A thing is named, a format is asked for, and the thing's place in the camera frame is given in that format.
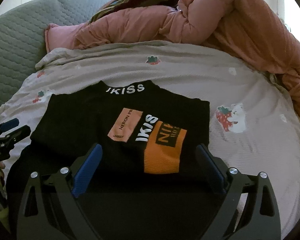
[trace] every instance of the orange patch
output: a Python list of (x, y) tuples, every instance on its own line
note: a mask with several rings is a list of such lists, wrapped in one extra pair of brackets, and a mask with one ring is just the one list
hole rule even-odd
[(144, 151), (144, 172), (168, 174), (179, 172), (182, 143), (186, 130), (158, 121)]
[(127, 142), (143, 112), (124, 108), (111, 128), (108, 136), (118, 142)]

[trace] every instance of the strawberry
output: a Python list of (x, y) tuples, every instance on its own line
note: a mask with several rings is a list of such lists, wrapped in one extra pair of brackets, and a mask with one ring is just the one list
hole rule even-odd
[(148, 61), (146, 63), (150, 65), (157, 65), (158, 63), (160, 63), (160, 60), (158, 60), (158, 57), (151, 56), (148, 57)]
[(40, 78), (42, 75), (44, 75), (44, 70), (40, 71), (40, 72), (37, 74), (37, 78)]
[(39, 92), (38, 92), (38, 97), (39, 97), (39, 98), (42, 98), (43, 96), (44, 96), (44, 92), (43, 92), (42, 90), (39, 91)]
[(40, 98), (36, 98), (35, 100), (32, 100), (32, 103), (36, 103), (38, 101), (41, 101), (41, 99)]
[(229, 126), (232, 126), (232, 123), (228, 121), (228, 117), (230, 116), (231, 111), (228, 108), (223, 106), (218, 107), (218, 110), (216, 111), (216, 118), (222, 124), (223, 129), (225, 129), (226, 132), (229, 132)]

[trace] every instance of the black lettering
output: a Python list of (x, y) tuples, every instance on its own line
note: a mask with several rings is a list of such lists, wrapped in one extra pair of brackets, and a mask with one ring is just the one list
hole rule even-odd
[(175, 147), (180, 131), (181, 128), (179, 127), (171, 126), (168, 123), (162, 123), (159, 128), (155, 143), (169, 147)]

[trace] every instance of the window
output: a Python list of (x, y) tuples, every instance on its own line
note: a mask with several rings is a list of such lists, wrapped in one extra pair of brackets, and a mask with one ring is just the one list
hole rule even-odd
[(300, 7), (295, 0), (278, 0), (278, 16), (300, 41)]

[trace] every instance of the blue gripper pad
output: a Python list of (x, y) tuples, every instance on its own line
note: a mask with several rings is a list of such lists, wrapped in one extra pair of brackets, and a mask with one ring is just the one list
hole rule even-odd
[(205, 147), (198, 145), (195, 149), (195, 156), (213, 193), (225, 194), (225, 177), (213, 161), (212, 155)]
[(99, 166), (101, 158), (102, 147), (100, 144), (97, 144), (73, 178), (71, 193), (75, 198), (78, 198), (79, 195), (86, 192), (91, 178)]
[(17, 118), (7, 121), (0, 125), (0, 132), (6, 132), (15, 128), (19, 125), (19, 120)]

